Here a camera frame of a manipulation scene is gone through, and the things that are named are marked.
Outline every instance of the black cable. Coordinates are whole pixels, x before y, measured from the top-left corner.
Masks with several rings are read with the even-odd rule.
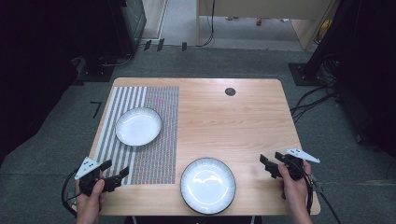
[[[300,172],[300,175],[303,177],[305,184],[306,184],[306,189],[308,192],[308,197],[306,199],[306,211],[308,212],[309,215],[311,215],[311,207],[312,207],[312,202],[314,198],[314,190],[312,188],[311,180],[308,181],[309,174],[307,174],[304,170],[301,169],[296,163],[293,161],[289,160],[288,158],[285,157],[285,160],[289,163],[291,163],[297,170]]]
[[[204,47],[206,45],[208,45],[210,42],[212,42],[212,40],[215,40],[214,38],[214,33],[215,30],[213,28],[213,17],[215,15],[215,2],[216,0],[213,0],[213,5],[212,5],[212,24],[211,24],[211,32],[210,32],[210,37],[207,39],[206,43],[204,43],[203,45],[196,45],[196,47]]]
[[[338,218],[338,216],[335,214],[335,211],[334,211],[334,209],[332,209],[332,206],[330,205],[329,201],[327,201],[327,198],[324,196],[324,194],[322,192],[320,192],[319,194],[323,198],[323,200],[327,204],[327,206],[329,206],[330,210],[332,211],[332,215],[335,217],[335,219],[337,219],[338,224],[341,224],[340,218]]]
[[[121,65],[125,65],[126,63],[128,63],[129,61],[131,61],[133,55],[132,54],[127,54],[128,59],[125,60],[122,63],[103,63],[101,64],[103,67],[110,67],[110,66],[121,66]]]
[[[318,87],[318,88],[316,88],[316,89],[313,89],[312,91],[306,92],[306,93],[302,96],[302,98],[300,98],[300,100],[299,100],[299,102],[297,103],[297,105],[296,105],[294,108],[292,108],[292,109],[290,110],[291,114],[294,115],[294,113],[296,112],[296,109],[300,108],[299,105],[300,105],[301,101],[302,101],[306,96],[308,96],[308,95],[314,93],[315,91],[318,91],[318,90],[320,90],[320,89],[323,89],[323,88],[325,88],[325,86],[321,86],[321,87]]]
[[[66,199],[66,202],[69,202],[70,200],[77,198],[77,197],[78,197],[79,195],[81,195],[81,194],[82,194],[82,193],[80,192],[80,193],[76,194],[75,196]]]
[[[315,185],[315,187],[318,189],[318,185],[316,180],[314,180],[315,178],[312,176],[312,183]],[[323,198],[324,202],[327,204],[327,206],[330,208],[330,211],[332,211],[332,215],[335,217],[335,219],[337,220],[338,224],[341,224],[340,218],[338,218],[337,214],[335,213],[334,209],[332,208],[332,205],[330,204],[330,202],[327,200],[326,196],[323,193],[323,189],[320,188],[320,190],[318,191],[319,195]]]
[[[300,112],[299,114],[297,114],[296,116],[293,117],[294,119],[297,119],[297,120],[294,121],[294,123],[296,123],[306,111],[314,108],[316,105],[326,101],[327,99],[329,99],[330,97],[333,97],[334,95],[335,95],[335,93],[328,94],[328,95],[316,100],[314,103],[311,103],[309,105],[301,105],[301,106],[299,106],[299,108],[300,107],[304,107],[304,111]]]
[[[73,198],[69,198],[66,199],[65,198],[65,192],[66,192],[66,187],[67,184],[69,183],[70,178],[76,174],[78,171],[78,169],[75,169],[72,173],[70,173],[70,175],[66,178],[66,180],[64,181],[64,186],[62,187],[62,195],[61,195],[61,200],[62,200],[62,205],[64,206],[64,208],[69,211],[74,217],[77,217],[77,212],[69,205],[68,201],[73,199]]]
[[[327,72],[328,75],[334,77],[336,69],[338,67],[339,62],[333,59],[326,59],[323,61],[322,67]]]

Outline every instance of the hand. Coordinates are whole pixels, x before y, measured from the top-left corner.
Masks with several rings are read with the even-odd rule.
[[[76,181],[76,192],[79,193],[79,181]],[[102,193],[105,181],[100,179],[93,187],[92,194],[88,197],[81,194],[77,197],[77,224],[93,224],[99,221],[99,211],[105,204],[105,194]]]
[[[278,165],[278,169],[283,177],[286,203],[293,223],[312,223],[306,211],[308,189],[305,180],[303,178],[297,181],[293,180],[290,177],[288,168],[283,163]],[[306,174],[311,175],[311,165],[307,161],[304,161],[304,171]]]

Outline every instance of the black wire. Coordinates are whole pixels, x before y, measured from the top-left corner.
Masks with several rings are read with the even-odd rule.
[[[340,218],[338,218],[338,216],[335,214],[335,211],[334,211],[334,209],[332,209],[332,206],[330,205],[329,201],[327,201],[327,198],[324,196],[324,194],[322,192],[320,192],[319,194],[323,198],[323,200],[327,204],[327,206],[329,206],[330,210],[332,211],[332,215],[335,217],[335,219],[337,219],[337,222],[339,224],[341,224]]]
[[[312,182],[314,183],[314,185],[316,187],[318,187],[317,182],[318,181],[314,181],[312,180]],[[332,215],[335,217],[335,219],[337,220],[338,224],[341,224],[340,218],[338,218],[337,214],[335,213],[334,209],[332,208],[332,205],[330,204],[330,202],[327,200],[326,196],[324,195],[323,192],[320,192],[319,195],[323,198],[324,202],[327,204],[327,206],[330,208],[330,211],[332,211]]]
[[[64,181],[64,186],[62,187],[62,195],[61,195],[61,200],[62,200],[62,205],[64,206],[64,208],[69,211],[74,217],[77,217],[77,212],[69,205],[68,200],[72,199],[66,199],[65,200],[65,192],[66,192],[66,187],[67,184],[70,180],[70,178],[73,176],[73,174],[76,174],[78,171],[78,169],[75,169],[72,173],[70,173],[70,175],[66,178],[66,180]]]
[[[312,202],[313,202],[313,198],[314,198],[314,192],[313,192],[311,181],[308,181],[309,175],[293,161],[289,160],[286,157],[285,157],[285,160],[287,162],[291,163],[295,168],[297,168],[297,170],[300,172],[301,176],[304,178],[306,188],[308,191],[308,197],[306,199],[306,211],[308,211],[308,214],[311,215],[311,207],[312,207]]]
[[[75,196],[66,199],[66,202],[69,202],[70,200],[77,198],[77,197],[78,197],[79,195],[81,195],[81,194],[82,194],[82,193],[80,192],[80,193],[76,194]]]
[[[213,17],[215,15],[215,2],[216,2],[216,0],[213,0],[213,5],[212,5],[212,24],[211,24],[210,37],[207,39],[206,43],[204,43],[203,45],[197,45],[196,47],[204,47],[204,46],[208,45],[210,42],[212,42],[212,40],[213,41],[215,40],[215,38],[214,38],[215,30],[213,28]]]
[[[323,68],[329,75],[334,77],[338,64],[339,62],[337,60],[326,59],[323,61]]]
[[[101,64],[103,67],[110,67],[110,66],[121,66],[121,65],[125,65],[126,63],[128,63],[129,61],[131,61],[133,54],[129,54],[129,56],[127,55],[128,59],[125,60],[122,63],[104,63]]]
[[[290,109],[290,113],[292,118],[294,119],[294,123],[296,123],[300,117],[308,110],[314,108],[316,105],[326,101],[327,99],[329,99],[330,97],[335,96],[335,92],[329,92],[329,89],[333,89],[333,83],[336,81],[336,78],[334,78],[333,80],[331,80],[327,85],[325,86],[320,86],[318,88],[313,89],[312,91],[308,91],[306,92],[298,101],[297,105],[293,108]],[[314,93],[315,91],[321,90],[321,89],[325,89],[326,90],[326,96],[323,96],[322,98],[316,100],[315,102],[311,103],[311,104],[307,104],[307,105],[300,105],[300,103],[303,101],[303,99],[305,97],[307,97],[308,95]],[[296,111],[298,109],[303,108],[304,110],[300,113],[298,113],[297,115],[294,115],[296,113]]]

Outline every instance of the black dot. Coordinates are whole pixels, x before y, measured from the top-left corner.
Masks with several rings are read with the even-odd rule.
[[[225,89],[225,93],[229,96],[234,96],[236,94],[236,91],[233,88],[227,88]]]

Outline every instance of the table top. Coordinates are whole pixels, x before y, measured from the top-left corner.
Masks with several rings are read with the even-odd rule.
[[[219,216],[286,215],[285,201],[260,163],[263,154],[278,163],[275,152],[301,148],[282,85],[277,79],[121,77],[115,87],[178,86],[175,184],[123,185],[106,195],[102,215],[197,216],[184,202],[180,178],[193,161],[211,157],[233,172],[236,193]],[[234,96],[225,93],[235,90]],[[109,99],[93,141],[93,158],[105,122]],[[312,215],[320,205],[314,192]]]

